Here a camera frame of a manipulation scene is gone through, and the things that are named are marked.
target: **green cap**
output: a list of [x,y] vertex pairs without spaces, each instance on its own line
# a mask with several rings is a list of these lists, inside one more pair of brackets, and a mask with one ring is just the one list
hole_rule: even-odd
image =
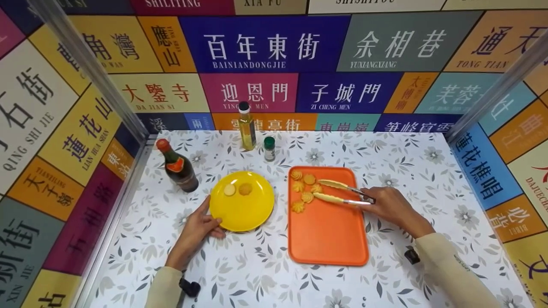
[[275,141],[274,141],[273,137],[270,137],[270,136],[266,137],[265,138],[265,149],[267,149],[267,150],[274,149],[274,142]]

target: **floral tablecloth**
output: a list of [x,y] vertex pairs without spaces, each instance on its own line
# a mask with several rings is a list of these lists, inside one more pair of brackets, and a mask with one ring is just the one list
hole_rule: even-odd
[[[267,133],[258,133],[262,142]],[[186,217],[223,176],[252,170],[274,187],[276,204],[263,226],[208,239],[186,278],[202,290],[184,308],[202,307],[446,307],[439,286],[403,253],[412,239],[398,227],[366,215],[370,259],[364,267],[298,264],[287,252],[287,172],[291,166],[351,168],[360,186],[394,186],[453,241],[464,262],[503,307],[532,307],[441,134],[268,132],[276,160],[260,147],[240,149],[238,132],[164,132],[187,155],[200,187],[185,194],[163,170],[154,150],[130,208],[103,264],[91,307],[143,307],[156,271]]]

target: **human hand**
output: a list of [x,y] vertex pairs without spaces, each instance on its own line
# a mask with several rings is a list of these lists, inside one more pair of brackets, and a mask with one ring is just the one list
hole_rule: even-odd
[[404,229],[414,238],[419,238],[436,230],[413,209],[402,193],[393,187],[362,188],[366,195],[376,199],[375,204],[359,205],[365,212],[370,212]]
[[200,207],[186,219],[181,235],[168,254],[166,266],[182,271],[207,235],[215,238],[226,237],[225,232],[219,227],[222,220],[207,215],[209,199],[210,196],[207,196]]

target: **beige sleeve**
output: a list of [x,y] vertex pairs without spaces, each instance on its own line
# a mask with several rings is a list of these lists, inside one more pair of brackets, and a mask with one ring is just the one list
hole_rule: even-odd
[[416,252],[428,273],[457,308],[500,307],[495,296],[459,258],[453,244],[441,233],[416,239]]
[[145,308],[176,308],[182,292],[181,278],[182,272],[172,267],[159,269],[150,285]]

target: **small spice jar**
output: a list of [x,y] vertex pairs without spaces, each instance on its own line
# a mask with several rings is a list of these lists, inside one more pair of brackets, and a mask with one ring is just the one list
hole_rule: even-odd
[[265,138],[265,160],[267,162],[272,162],[276,159],[276,153],[274,152],[276,146],[274,143],[275,141],[273,137],[268,136]]

